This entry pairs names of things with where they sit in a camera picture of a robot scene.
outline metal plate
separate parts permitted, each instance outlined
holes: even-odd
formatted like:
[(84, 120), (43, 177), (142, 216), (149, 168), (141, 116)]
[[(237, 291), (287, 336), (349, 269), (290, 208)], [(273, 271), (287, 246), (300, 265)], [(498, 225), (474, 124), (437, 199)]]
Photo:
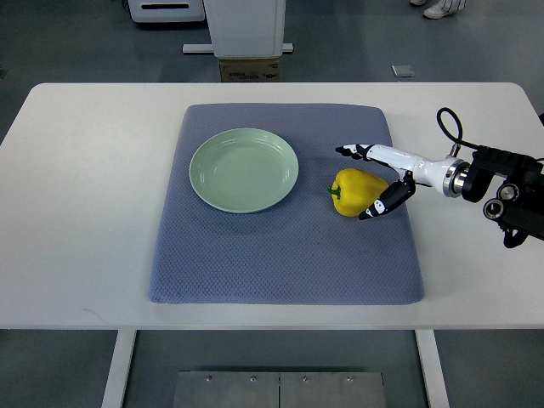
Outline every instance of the metal plate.
[(278, 408), (277, 372), (180, 371), (174, 408)]
[(181, 371), (174, 408), (385, 408), (379, 372)]
[(379, 372), (281, 374), (281, 408), (385, 408)]

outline gray floor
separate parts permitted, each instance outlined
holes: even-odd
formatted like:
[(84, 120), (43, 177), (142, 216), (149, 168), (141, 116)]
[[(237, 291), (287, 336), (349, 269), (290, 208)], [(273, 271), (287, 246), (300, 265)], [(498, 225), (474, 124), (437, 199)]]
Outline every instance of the gray floor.
[[(395, 82), (390, 66), (411, 64), (418, 82), (516, 82), (544, 112), (541, 0), (468, 0), (438, 21), (422, 11), (408, 0), (289, 0), (295, 52), (282, 58), (283, 79)], [(0, 141), (41, 82), (219, 82), (218, 61), (183, 55), (184, 43), (209, 43), (206, 23), (135, 25), (121, 0), (0, 0)], [(0, 406), (97, 406), (112, 339), (0, 331)], [(437, 343), (451, 406), (544, 406), (542, 331), (440, 331)]]

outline gray placemat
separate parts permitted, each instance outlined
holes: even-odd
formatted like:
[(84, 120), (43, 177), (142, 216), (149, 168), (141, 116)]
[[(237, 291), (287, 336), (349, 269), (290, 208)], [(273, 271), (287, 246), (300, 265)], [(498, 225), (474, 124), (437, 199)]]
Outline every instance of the gray placemat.
[[(291, 145), (297, 182), (275, 206), (232, 214), (192, 190), (189, 163), (213, 135), (261, 128)], [(149, 298), (158, 303), (406, 304), (422, 278), (405, 206), (359, 221), (340, 216), (327, 187), (358, 167), (392, 183), (396, 172), (342, 157), (353, 143), (391, 145), (378, 108), (329, 104), (193, 105), (173, 158)]]

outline robotic hand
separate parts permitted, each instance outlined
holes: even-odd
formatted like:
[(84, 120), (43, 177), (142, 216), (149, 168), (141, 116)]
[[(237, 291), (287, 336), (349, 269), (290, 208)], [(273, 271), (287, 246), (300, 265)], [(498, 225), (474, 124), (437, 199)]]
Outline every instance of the robotic hand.
[(392, 183), (374, 203), (359, 215), (367, 219), (390, 213), (416, 192), (416, 184), (434, 187), (446, 197), (461, 194), (460, 178), (468, 163), (452, 156), (442, 161), (432, 161), (413, 153), (382, 144), (348, 144), (336, 148), (343, 156), (367, 162), (374, 161), (399, 173), (401, 179)]
[[(443, 112), (456, 121), (459, 135), (453, 137), (441, 120)], [(521, 245), (531, 235), (544, 240), (544, 174), (542, 161), (533, 157), (478, 146), (462, 140), (462, 127), (456, 114), (442, 108), (437, 114), (439, 126), (455, 142), (451, 153), (441, 161), (432, 161), (413, 153), (381, 144), (347, 144), (336, 148), (343, 156), (356, 160), (378, 162), (399, 174), (374, 203), (359, 215), (367, 219), (390, 213), (416, 192), (416, 185), (433, 187), (446, 197), (462, 196), (471, 202), (480, 201), (495, 175), (505, 178), (496, 198), (484, 204), (484, 215), (498, 223), (504, 231), (504, 245)], [(460, 146), (476, 151), (473, 162), (456, 158)]]

